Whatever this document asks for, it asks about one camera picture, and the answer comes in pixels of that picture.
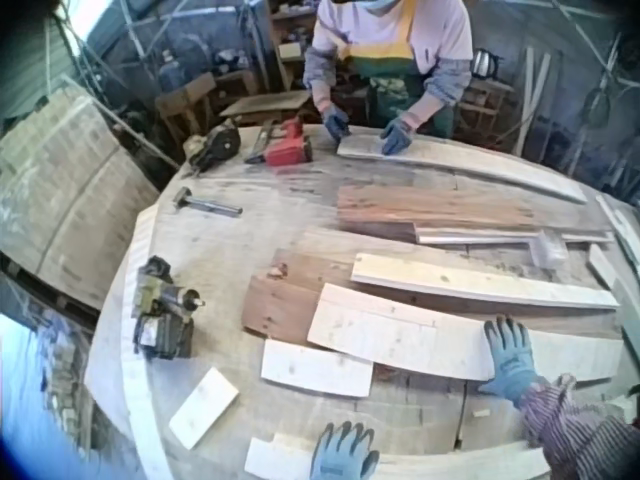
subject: yellow apron strap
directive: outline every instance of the yellow apron strap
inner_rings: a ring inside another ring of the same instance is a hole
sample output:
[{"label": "yellow apron strap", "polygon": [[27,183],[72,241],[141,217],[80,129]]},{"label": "yellow apron strap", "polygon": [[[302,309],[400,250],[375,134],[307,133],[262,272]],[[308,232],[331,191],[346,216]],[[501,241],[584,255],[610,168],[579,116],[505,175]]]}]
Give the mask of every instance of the yellow apron strap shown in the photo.
[{"label": "yellow apron strap", "polygon": [[413,17],[416,14],[417,0],[403,0],[402,13],[398,22],[398,31],[396,33],[396,43],[409,43],[409,35],[411,34],[411,26],[413,25]]}]

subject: green apron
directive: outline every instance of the green apron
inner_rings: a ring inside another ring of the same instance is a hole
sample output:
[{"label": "green apron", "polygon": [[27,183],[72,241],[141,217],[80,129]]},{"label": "green apron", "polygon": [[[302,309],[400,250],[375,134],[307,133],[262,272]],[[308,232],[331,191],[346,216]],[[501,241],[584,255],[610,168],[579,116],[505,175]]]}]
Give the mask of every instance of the green apron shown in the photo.
[{"label": "green apron", "polygon": [[[369,79],[367,119],[369,126],[384,128],[408,110],[424,94],[425,76],[418,70],[409,35],[417,0],[403,0],[396,42],[384,45],[339,46],[339,57]],[[418,131],[439,138],[451,138],[453,108],[445,106]]]}]

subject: blue work glove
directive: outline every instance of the blue work glove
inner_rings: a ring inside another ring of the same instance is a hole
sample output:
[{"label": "blue work glove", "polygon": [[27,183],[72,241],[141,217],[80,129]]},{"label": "blue work glove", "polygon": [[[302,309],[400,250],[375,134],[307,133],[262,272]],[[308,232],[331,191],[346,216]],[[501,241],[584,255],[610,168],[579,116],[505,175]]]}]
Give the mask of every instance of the blue work glove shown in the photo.
[{"label": "blue work glove", "polygon": [[318,440],[311,461],[311,480],[367,480],[373,475],[380,452],[369,451],[373,430],[365,430],[361,423],[353,427],[344,422],[334,431],[327,425]]},{"label": "blue work glove", "polygon": [[381,139],[386,139],[382,146],[383,155],[395,155],[411,145],[413,128],[400,118],[394,118],[380,135]]},{"label": "blue work glove", "polygon": [[322,112],[322,123],[336,142],[350,135],[349,116],[333,103]]},{"label": "blue work glove", "polygon": [[478,390],[511,400],[519,408],[522,395],[538,378],[529,332],[509,316],[506,320],[499,316],[495,322],[486,322],[484,332],[489,340],[496,376]]}]

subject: power tool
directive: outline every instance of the power tool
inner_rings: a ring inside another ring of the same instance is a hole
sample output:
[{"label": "power tool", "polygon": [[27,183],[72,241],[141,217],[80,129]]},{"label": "power tool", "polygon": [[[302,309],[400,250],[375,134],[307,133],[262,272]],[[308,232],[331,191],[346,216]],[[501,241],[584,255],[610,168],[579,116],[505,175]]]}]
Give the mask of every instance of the power tool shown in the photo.
[{"label": "power tool", "polygon": [[265,122],[245,163],[282,167],[312,160],[311,142],[303,133],[302,120],[295,117],[284,121],[279,127],[274,125],[273,120]]},{"label": "power tool", "polygon": [[187,176],[198,176],[234,157],[240,150],[240,143],[240,132],[231,119],[211,130],[206,137],[189,137],[183,146],[191,165]]},{"label": "power tool", "polygon": [[195,290],[174,285],[170,273],[171,266],[156,256],[138,270],[133,344],[135,353],[142,350],[148,360],[190,357],[192,315],[205,304]]}]

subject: small wooden block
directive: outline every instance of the small wooden block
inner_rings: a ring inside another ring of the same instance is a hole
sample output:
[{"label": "small wooden block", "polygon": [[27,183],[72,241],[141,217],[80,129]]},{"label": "small wooden block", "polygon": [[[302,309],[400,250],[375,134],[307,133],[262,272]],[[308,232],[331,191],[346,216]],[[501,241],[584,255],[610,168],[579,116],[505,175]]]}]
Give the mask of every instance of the small wooden block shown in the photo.
[{"label": "small wooden block", "polygon": [[215,368],[204,376],[169,422],[169,428],[191,450],[238,395]]}]

